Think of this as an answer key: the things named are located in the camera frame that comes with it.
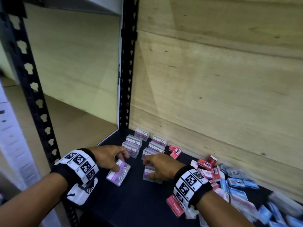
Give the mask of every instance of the wristband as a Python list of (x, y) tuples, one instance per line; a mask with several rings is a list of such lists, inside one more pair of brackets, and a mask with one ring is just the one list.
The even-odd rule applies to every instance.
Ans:
[(87, 184), (99, 171), (95, 156), (88, 149), (73, 150), (55, 163), (51, 173), (62, 175), (71, 188), (74, 184)]
[(211, 184), (191, 165), (181, 168), (174, 177), (174, 195), (185, 207), (196, 207), (199, 200), (212, 190)]

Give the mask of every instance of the plywood wall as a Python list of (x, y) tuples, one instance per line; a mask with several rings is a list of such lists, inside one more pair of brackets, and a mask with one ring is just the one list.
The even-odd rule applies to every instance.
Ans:
[(119, 17), (29, 4), (26, 11), (44, 93), (116, 124)]
[(302, 0), (140, 0), (130, 125), (303, 200)]

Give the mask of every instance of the left hand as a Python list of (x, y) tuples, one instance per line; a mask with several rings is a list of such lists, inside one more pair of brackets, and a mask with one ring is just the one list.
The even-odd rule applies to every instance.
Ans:
[(116, 164), (115, 156), (121, 161), (124, 161), (124, 157), (129, 158), (129, 154), (124, 146), (93, 146), (88, 149), (93, 152), (96, 164), (99, 167), (111, 169), (113, 172), (120, 170), (120, 167)]

